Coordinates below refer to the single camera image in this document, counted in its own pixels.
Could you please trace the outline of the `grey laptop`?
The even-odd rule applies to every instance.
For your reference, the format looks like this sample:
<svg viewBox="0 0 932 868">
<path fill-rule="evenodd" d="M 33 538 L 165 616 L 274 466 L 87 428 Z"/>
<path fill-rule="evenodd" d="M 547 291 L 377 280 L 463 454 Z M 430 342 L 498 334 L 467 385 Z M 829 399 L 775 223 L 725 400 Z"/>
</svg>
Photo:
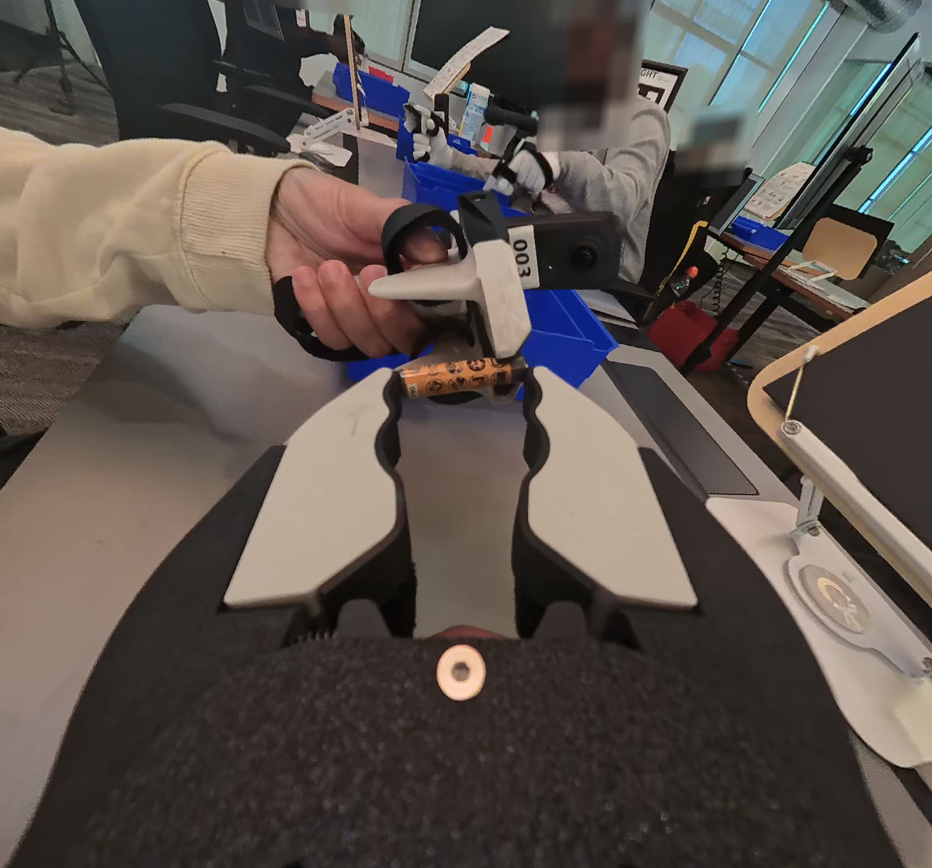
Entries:
<svg viewBox="0 0 932 868">
<path fill-rule="evenodd" d="M 737 187 L 735 192 L 724 206 L 717 212 L 716 216 L 709 222 L 708 229 L 711 233 L 721 233 L 728 230 L 732 223 L 737 219 L 742 210 L 745 209 L 749 200 L 763 186 L 764 179 L 756 173 L 749 172 L 747 177 Z"/>
</svg>

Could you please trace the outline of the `white stand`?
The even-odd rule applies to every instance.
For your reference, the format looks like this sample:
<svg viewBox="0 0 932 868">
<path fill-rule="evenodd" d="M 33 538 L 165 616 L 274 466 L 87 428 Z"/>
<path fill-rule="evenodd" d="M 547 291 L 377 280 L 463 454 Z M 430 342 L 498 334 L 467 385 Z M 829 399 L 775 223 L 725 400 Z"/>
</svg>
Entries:
<svg viewBox="0 0 932 868">
<path fill-rule="evenodd" d="M 930 641 L 857 568 L 819 522 L 823 501 L 847 507 L 874 548 L 930 601 L 930 548 L 797 419 L 779 426 L 802 471 L 798 506 L 711 497 L 708 512 L 786 605 L 845 721 L 899 768 L 930 768 Z"/>
</svg>

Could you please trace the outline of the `person's left hand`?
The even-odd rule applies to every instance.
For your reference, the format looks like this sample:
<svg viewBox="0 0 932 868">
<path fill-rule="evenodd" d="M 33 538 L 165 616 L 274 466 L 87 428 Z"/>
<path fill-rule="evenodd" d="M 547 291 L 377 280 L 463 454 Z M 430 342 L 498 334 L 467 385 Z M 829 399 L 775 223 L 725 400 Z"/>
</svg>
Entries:
<svg viewBox="0 0 932 868">
<path fill-rule="evenodd" d="M 283 176 L 267 227 L 266 264 L 274 283 L 291 278 L 305 320 L 327 347 L 379 358 L 410 352 L 419 340 L 424 322 L 410 302 L 369 292 L 388 273 L 383 227 L 405 205 L 307 168 Z"/>
</svg>

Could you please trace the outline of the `black office chair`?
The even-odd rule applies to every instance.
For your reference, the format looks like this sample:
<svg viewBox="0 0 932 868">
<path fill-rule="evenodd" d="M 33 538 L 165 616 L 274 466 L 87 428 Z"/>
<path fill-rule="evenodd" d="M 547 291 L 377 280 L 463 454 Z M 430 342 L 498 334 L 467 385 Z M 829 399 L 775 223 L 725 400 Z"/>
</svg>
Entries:
<svg viewBox="0 0 932 868">
<path fill-rule="evenodd" d="M 119 138 L 216 141 L 239 153 L 290 151 L 231 112 L 218 91 L 220 42 L 208 0 L 74 0 L 114 102 Z"/>
</svg>

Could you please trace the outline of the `white wipes canister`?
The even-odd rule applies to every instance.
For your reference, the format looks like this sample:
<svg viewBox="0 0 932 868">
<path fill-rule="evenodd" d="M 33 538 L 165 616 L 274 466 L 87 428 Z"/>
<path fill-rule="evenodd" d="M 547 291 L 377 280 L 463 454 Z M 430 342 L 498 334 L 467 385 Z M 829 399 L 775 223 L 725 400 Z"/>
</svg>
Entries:
<svg viewBox="0 0 932 868">
<path fill-rule="evenodd" d="M 466 105 L 460 122 L 460 137 L 476 146 L 483 134 L 485 112 L 490 104 L 491 93 L 488 88 L 472 82 L 469 87 Z"/>
</svg>

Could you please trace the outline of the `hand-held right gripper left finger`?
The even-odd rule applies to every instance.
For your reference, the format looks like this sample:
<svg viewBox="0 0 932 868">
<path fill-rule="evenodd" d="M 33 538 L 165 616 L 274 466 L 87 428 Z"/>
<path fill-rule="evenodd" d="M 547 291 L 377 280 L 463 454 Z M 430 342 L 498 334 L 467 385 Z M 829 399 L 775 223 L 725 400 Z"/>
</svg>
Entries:
<svg viewBox="0 0 932 868">
<path fill-rule="evenodd" d="M 370 601 L 410 638 L 416 570 L 402 480 L 399 372 L 381 368 L 289 438 L 227 586 L 227 609 L 301 606 L 335 627 Z"/>
</svg>

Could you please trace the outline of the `grey desk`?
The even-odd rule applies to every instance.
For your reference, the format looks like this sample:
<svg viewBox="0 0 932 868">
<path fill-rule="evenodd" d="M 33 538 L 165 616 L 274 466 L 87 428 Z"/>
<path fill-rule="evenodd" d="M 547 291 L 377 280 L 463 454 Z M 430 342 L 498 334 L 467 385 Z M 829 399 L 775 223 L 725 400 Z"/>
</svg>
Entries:
<svg viewBox="0 0 932 868">
<path fill-rule="evenodd" d="M 2 491 L 2 866 L 930 866 L 899 768 L 852 737 L 711 497 L 787 503 L 658 351 L 582 384 L 642 457 L 703 606 L 622 644 L 516 634 L 518 403 L 400 417 L 410 638 L 231 610 L 286 441 L 350 388 L 263 315 L 142 311 Z"/>
</svg>

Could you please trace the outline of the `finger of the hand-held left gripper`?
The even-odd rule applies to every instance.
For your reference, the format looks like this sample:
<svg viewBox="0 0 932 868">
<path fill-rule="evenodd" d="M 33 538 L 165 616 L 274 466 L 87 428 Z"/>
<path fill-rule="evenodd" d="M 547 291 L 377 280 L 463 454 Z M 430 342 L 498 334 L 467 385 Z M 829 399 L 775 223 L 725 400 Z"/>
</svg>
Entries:
<svg viewBox="0 0 932 868">
<path fill-rule="evenodd" d="M 472 249 L 485 333 L 498 360 L 519 355 L 532 330 L 521 277 L 511 245 L 486 241 Z"/>
</svg>

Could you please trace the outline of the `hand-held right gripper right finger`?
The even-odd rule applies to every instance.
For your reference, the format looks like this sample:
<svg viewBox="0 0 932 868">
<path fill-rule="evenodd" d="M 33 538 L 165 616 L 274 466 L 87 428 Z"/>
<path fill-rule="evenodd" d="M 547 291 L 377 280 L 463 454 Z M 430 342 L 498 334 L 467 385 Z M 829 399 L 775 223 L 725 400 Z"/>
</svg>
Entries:
<svg viewBox="0 0 932 868">
<path fill-rule="evenodd" d="M 523 478 L 511 544 L 516 631 L 530 640 L 567 606 L 597 639 L 623 639 L 630 607 L 699 602 L 622 424 L 546 367 L 527 371 Z"/>
</svg>

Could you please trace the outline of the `orange battery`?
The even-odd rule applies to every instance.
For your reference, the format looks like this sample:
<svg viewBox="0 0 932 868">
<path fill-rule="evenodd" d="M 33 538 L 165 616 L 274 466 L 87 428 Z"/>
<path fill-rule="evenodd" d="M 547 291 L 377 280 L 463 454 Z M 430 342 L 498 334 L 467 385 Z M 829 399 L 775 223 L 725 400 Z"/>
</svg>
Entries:
<svg viewBox="0 0 932 868">
<path fill-rule="evenodd" d="M 410 363 L 397 370 L 408 399 L 450 399 L 460 396 L 506 398 L 523 385 L 528 365 L 522 357 L 510 362 L 475 358 Z"/>
</svg>

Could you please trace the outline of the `red bag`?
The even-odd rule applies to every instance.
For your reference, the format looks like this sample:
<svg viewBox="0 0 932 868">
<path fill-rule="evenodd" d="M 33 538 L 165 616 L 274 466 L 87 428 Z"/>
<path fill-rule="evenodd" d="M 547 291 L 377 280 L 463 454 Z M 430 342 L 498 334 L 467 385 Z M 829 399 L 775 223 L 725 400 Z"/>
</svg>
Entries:
<svg viewBox="0 0 932 868">
<path fill-rule="evenodd" d="M 715 329 L 716 319 L 701 310 L 692 300 L 672 304 L 647 330 L 649 340 L 676 367 L 681 367 L 695 347 Z M 710 356 L 696 369 L 715 372 L 731 358 L 739 331 L 725 329 L 714 341 Z"/>
</svg>

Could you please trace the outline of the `white paper strip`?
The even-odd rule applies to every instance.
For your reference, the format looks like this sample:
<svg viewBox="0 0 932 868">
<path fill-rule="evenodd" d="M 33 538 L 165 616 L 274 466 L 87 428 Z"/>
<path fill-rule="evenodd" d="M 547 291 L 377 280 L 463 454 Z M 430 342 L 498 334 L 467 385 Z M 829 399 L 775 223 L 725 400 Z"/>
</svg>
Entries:
<svg viewBox="0 0 932 868">
<path fill-rule="evenodd" d="M 489 26 L 460 47 L 425 85 L 425 97 L 433 102 L 438 95 L 449 93 L 464 79 L 478 56 L 504 41 L 510 33 L 507 28 Z"/>
</svg>

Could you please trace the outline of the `framed tag poster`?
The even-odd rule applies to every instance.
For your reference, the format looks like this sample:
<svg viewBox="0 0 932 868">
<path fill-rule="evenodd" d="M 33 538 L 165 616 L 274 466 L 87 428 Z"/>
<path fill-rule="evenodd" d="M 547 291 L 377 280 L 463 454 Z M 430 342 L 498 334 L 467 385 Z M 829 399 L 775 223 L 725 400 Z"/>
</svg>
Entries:
<svg viewBox="0 0 932 868">
<path fill-rule="evenodd" d="M 669 113 L 688 72 L 687 67 L 644 59 L 637 79 L 637 94 Z"/>
</svg>

